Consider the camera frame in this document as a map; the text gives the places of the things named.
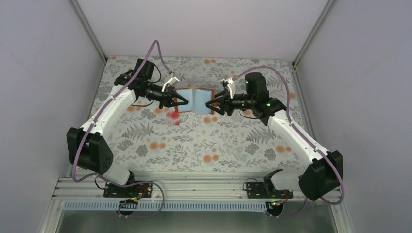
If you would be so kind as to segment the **brown leather card holder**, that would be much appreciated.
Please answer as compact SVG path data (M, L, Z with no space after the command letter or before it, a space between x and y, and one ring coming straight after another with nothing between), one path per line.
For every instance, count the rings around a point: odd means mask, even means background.
M212 115L214 111L206 107L206 102L214 100L214 90L210 88L178 88L174 89L188 103L175 106L176 112L193 112L197 115Z

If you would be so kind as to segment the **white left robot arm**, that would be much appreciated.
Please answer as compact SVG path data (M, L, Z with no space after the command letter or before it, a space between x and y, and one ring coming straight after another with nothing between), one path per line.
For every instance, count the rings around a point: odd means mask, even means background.
M159 108L186 105L188 100L174 90L179 79L174 75L163 84L152 81L156 65L144 59L138 59L133 70L119 75L114 86L97 112L81 127L70 128L67 132L69 160L72 164L72 179L76 169L91 171L92 176L111 182L118 187L131 187L134 181L132 172L114 162L114 155L105 137L111 134L123 112L144 97L157 101Z

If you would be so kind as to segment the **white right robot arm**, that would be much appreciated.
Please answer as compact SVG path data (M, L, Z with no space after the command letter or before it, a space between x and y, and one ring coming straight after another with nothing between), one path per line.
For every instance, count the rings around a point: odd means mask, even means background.
M297 124L287 107L271 98L262 73L246 74L246 93L236 94L232 79L222 79L224 90L205 106L220 115L232 115L234 110L251 110L270 131L286 141L303 165L302 172L276 170L266 177L270 189L300 191L310 200L323 199L330 191L342 187L343 156L317 143Z

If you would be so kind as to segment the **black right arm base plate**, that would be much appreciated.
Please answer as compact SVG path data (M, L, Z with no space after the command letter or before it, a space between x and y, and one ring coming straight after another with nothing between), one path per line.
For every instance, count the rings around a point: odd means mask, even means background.
M291 199L294 193L289 190L276 190L272 186L267 186L264 182L247 181L243 184L249 199Z

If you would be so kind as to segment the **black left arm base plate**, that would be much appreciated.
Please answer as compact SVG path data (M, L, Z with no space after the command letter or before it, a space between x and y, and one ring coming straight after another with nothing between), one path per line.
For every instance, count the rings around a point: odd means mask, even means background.
M107 184L103 196L105 198L150 198L152 189L151 183L138 184L128 188Z

